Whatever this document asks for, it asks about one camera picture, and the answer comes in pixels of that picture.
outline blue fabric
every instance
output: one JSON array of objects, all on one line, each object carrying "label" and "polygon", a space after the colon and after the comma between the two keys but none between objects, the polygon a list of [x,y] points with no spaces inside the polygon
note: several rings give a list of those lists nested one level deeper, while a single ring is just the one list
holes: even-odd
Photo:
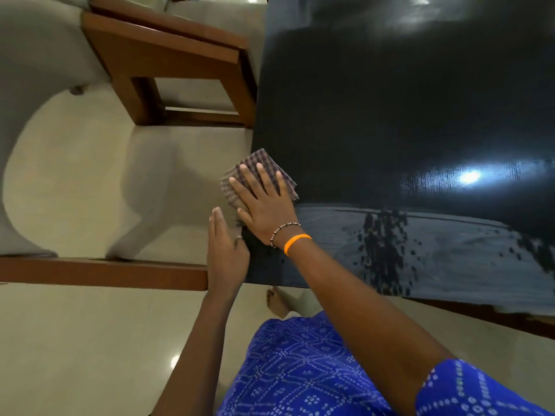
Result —
[{"label": "blue fabric", "polygon": [[[417,416],[552,413],[461,360],[436,366],[416,398]],[[268,320],[218,410],[219,416],[395,415],[326,315]]]}]

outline right hand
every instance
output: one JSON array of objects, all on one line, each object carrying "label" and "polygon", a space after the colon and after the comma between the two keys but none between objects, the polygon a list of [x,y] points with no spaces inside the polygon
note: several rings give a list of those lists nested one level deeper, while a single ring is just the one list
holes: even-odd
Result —
[{"label": "right hand", "polygon": [[[229,179],[237,195],[249,208],[248,212],[243,209],[237,209],[237,213],[239,214],[239,218],[246,224],[247,228],[249,228],[260,241],[269,245],[270,238],[278,227],[284,223],[298,222],[287,185],[281,172],[276,172],[276,179],[280,191],[278,193],[262,164],[256,164],[256,169],[260,174],[264,187],[260,185],[246,165],[242,164],[239,168],[253,190],[254,195],[237,179],[233,177]],[[276,234],[274,245],[283,249],[291,237],[300,233],[304,232],[299,226],[286,226]]]}]

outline foot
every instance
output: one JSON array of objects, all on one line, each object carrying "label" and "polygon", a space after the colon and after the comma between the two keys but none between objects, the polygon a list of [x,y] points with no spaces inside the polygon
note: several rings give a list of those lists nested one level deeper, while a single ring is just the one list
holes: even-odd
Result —
[{"label": "foot", "polygon": [[278,288],[275,286],[272,286],[271,289],[267,290],[266,301],[270,311],[282,320],[287,316],[287,314],[289,314],[290,311],[293,311],[285,299],[283,299],[283,296],[280,294]]}]

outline left hand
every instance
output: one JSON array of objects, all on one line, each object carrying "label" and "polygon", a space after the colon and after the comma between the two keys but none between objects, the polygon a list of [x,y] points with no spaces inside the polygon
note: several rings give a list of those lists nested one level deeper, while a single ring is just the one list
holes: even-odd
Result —
[{"label": "left hand", "polygon": [[249,268],[250,252],[238,237],[233,243],[221,209],[210,216],[208,234],[208,293],[235,299]]}]

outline glossy table surface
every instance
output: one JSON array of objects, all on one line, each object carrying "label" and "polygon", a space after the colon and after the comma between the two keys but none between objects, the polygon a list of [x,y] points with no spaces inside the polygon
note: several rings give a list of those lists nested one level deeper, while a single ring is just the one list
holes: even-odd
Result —
[{"label": "glossy table surface", "polygon": [[[555,309],[555,0],[270,0],[260,147],[299,185],[319,243],[385,293]],[[399,239],[365,223],[391,221],[385,210],[408,216]],[[414,218],[435,226],[404,239]],[[251,247],[251,281],[304,285]]]}]

